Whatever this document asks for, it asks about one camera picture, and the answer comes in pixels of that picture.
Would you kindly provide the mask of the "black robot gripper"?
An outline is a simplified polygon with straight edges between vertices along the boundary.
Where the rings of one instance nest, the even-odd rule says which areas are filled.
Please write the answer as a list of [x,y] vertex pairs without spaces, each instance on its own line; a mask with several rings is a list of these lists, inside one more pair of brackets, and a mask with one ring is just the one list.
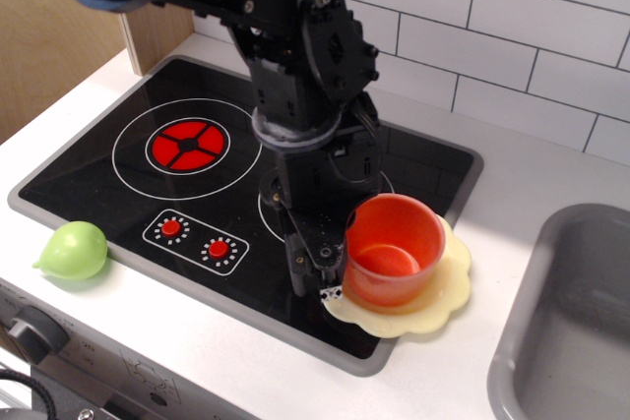
[[276,214],[293,292],[319,287],[322,303],[343,296],[345,267],[334,263],[343,251],[353,209],[380,190],[382,152],[377,125],[341,128],[316,150],[277,154],[260,185],[262,202]]

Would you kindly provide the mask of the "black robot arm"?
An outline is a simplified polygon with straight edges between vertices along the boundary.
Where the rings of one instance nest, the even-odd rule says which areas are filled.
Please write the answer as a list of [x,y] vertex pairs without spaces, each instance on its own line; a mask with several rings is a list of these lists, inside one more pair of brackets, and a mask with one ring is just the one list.
[[255,137],[275,157],[261,193],[281,222],[297,295],[342,296],[356,206],[381,188],[378,51],[346,0],[76,0],[129,13],[175,5],[227,28],[254,89]]

